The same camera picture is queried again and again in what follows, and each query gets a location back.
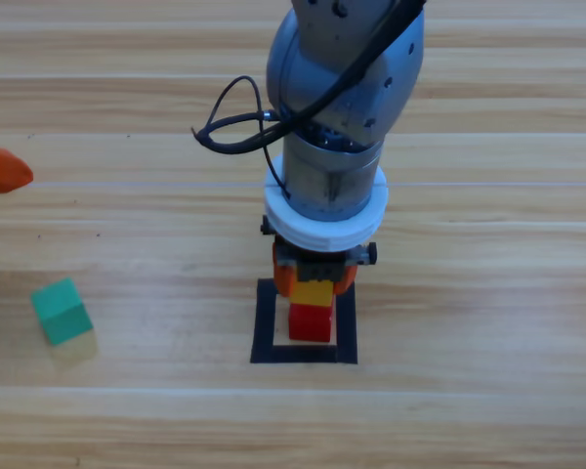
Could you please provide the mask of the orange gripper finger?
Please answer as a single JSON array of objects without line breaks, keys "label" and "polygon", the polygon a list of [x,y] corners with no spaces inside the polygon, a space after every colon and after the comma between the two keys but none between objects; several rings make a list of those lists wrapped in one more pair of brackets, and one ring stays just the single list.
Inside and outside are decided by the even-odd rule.
[{"label": "orange gripper finger", "polygon": [[33,172],[20,158],[0,148],[0,193],[25,187],[33,181]]}]

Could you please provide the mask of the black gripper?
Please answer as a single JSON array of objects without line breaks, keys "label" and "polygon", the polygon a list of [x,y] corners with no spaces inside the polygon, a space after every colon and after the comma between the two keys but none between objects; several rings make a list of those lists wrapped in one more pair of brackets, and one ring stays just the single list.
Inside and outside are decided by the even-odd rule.
[{"label": "black gripper", "polygon": [[332,253],[312,251],[284,239],[272,226],[266,215],[261,224],[263,235],[273,235],[273,282],[278,293],[289,297],[296,281],[329,280],[334,282],[333,293],[346,293],[355,282],[360,266],[377,263],[377,244],[359,244],[344,251]]}]

